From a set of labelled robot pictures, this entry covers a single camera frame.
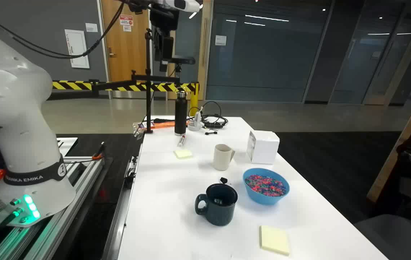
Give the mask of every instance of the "dark blue mug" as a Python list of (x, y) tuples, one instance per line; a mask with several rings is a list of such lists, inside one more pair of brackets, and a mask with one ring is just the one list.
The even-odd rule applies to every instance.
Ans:
[(194, 213), (203, 215), (213, 226), (226, 226), (233, 217), (236, 191), (226, 185), (226, 179), (220, 178), (222, 184), (207, 187), (206, 194), (200, 194), (194, 200)]

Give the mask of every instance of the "black pole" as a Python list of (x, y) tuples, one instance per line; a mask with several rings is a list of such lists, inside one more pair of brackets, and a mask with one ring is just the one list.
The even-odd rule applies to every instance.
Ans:
[(147, 49), (145, 49), (145, 52), (147, 52), (147, 68), (145, 68), (145, 75), (147, 75), (147, 78), (145, 78), (145, 85), (147, 85), (147, 91), (145, 91), (145, 100), (147, 100), (147, 132), (145, 133), (153, 133), (151, 132), (151, 71), (150, 71), (150, 41), (151, 41), (151, 31), (147, 28), (147, 32), (145, 32), (145, 46), (147, 46)]

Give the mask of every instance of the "gray floor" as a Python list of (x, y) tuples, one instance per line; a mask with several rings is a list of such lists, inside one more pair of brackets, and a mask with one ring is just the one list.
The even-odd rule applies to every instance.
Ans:
[[(145, 114), (144, 100), (52, 100), (43, 114), (55, 133), (131, 133)], [(153, 114), (174, 114), (173, 101), (153, 101)], [(411, 116), (405, 107), (222, 103), (222, 114), (243, 117), (272, 132), (399, 132)]]

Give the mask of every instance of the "bowl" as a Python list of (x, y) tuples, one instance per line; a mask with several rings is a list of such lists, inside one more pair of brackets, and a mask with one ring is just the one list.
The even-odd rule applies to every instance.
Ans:
[[(246, 184), (246, 179), (254, 176), (254, 175), (259, 175), (262, 178), (269, 178), (275, 182), (279, 182), (281, 184), (281, 195), (265, 195), (262, 192), (258, 192), (258, 191), (254, 191), (251, 189), (251, 187)], [(248, 192), (248, 197), (258, 202), (258, 204), (262, 204), (262, 205), (274, 205), (277, 204), (282, 197), (285, 197), (288, 192), (290, 192), (290, 185), (288, 182), (279, 176), (277, 172), (272, 172), (272, 171), (268, 171), (268, 169), (264, 169), (264, 168), (251, 168), (248, 169), (245, 174), (243, 174), (243, 184), (245, 184), (245, 188), (246, 188), (246, 192)]]

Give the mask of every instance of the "white cup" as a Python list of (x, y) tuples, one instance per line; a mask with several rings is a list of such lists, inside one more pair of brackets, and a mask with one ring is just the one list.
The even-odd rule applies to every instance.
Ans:
[(215, 146), (215, 158), (213, 158), (213, 168), (216, 171), (226, 171), (229, 168), (229, 163), (235, 155), (235, 150), (232, 150), (226, 145), (216, 145)]

